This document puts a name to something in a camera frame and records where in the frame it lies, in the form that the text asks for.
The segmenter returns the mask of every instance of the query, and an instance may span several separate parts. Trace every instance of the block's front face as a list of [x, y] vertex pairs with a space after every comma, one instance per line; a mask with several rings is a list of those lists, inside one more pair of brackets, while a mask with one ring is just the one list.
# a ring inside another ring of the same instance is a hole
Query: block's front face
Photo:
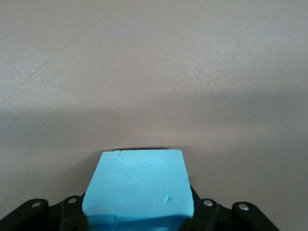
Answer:
[[83, 211], [96, 230], [176, 230], [193, 215], [182, 152], [104, 152], [86, 191]]

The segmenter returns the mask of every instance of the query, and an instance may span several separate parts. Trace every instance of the gray surface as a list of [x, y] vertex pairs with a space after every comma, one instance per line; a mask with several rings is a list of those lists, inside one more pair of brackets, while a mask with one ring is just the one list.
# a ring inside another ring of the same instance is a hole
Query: gray surface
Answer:
[[308, 217], [308, 2], [1, 1], [0, 217], [102, 150], [182, 149], [199, 194]]

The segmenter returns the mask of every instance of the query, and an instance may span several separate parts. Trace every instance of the blue block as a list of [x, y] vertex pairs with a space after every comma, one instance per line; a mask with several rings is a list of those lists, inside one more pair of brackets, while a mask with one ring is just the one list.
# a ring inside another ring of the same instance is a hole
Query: blue block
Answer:
[[93, 231], [178, 230], [194, 211], [182, 152], [103, 152], [82, 210]]

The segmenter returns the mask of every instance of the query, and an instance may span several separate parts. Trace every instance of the block's top face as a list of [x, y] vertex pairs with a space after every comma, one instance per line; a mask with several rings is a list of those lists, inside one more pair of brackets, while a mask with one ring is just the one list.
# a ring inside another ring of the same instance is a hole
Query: block's top face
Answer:
[[193, 198], [182, 152], [103, 152], [82, 207], [86, 216], [107, 220], [191, 217]]

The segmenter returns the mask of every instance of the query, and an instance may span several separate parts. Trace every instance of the light blue foam block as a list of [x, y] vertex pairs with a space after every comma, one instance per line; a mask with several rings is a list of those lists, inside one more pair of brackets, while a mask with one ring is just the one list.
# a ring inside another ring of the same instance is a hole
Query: light blue foam block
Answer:
[[193, 216], [180, 150], [103, 152], [82, 203], [93, 231], [176, 231]]

